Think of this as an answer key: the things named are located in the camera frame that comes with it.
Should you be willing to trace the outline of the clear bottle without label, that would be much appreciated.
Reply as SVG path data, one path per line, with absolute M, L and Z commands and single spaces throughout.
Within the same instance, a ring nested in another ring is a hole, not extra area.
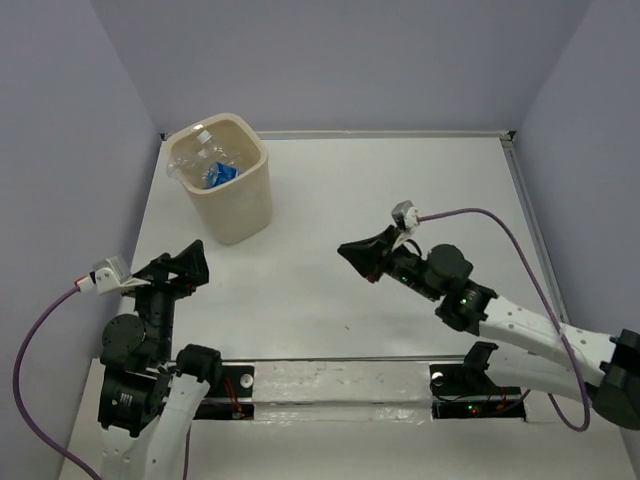
M 205 168 L 213 162 L 232 164 L 243 171 L 244 158 L 240 151 L 214 136 L 209 130 L 200 130 L 195 137 L 195 146 L 191 149 L 185 148 L 178 154 L 198 156 L 201 177 Z

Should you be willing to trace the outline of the clear crushed bottle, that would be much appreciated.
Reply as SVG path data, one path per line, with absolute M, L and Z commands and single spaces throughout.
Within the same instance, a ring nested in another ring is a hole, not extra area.
M 168 160 L 167 175 L 179 180 L 185 179 L 191 184 L 197 184 L 201 180 L 199 157 L 191 154 L 178 154 Z

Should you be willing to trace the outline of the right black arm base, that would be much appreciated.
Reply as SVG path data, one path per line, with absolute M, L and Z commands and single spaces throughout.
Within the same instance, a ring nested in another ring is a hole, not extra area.
M 503 387 L 462 364 L 430 366 L 434 420 L 526 419 L 523 391 Z

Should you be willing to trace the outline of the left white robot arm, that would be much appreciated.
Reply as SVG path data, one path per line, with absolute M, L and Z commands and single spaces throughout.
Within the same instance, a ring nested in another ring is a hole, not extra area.
M 98 423 L 103 479 L 167 479 L 206 395 L 221 383 L 219 351 L 189 344 L 172 352 L 175 304 L 209 281 L 202 241 L 163 253 L 137 272 L 118 257 L 93 267 L 98 293 L 134 301 L 103 329 Z

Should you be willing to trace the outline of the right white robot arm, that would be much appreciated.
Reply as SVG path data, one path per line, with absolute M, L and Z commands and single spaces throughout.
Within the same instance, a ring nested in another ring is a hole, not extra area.
M 412 252 L 394 226 L 337 252 L 371 283 L 389 276 L 436 303 L 445 325 L 478 337 L 460 368 L 462 384 L 482 392 L 492 384 L 586 401 L 600 417 L 639 428 L 639 335 L 555 325 L 471 278 L 473 265 L 454 245 Z

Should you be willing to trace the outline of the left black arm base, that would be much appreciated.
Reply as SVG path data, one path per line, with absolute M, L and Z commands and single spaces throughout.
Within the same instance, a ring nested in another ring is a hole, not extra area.
M 254 418 L 255 365 L 225 362 L 220 381 L 201 401 L 195 420 L 244 421 Z

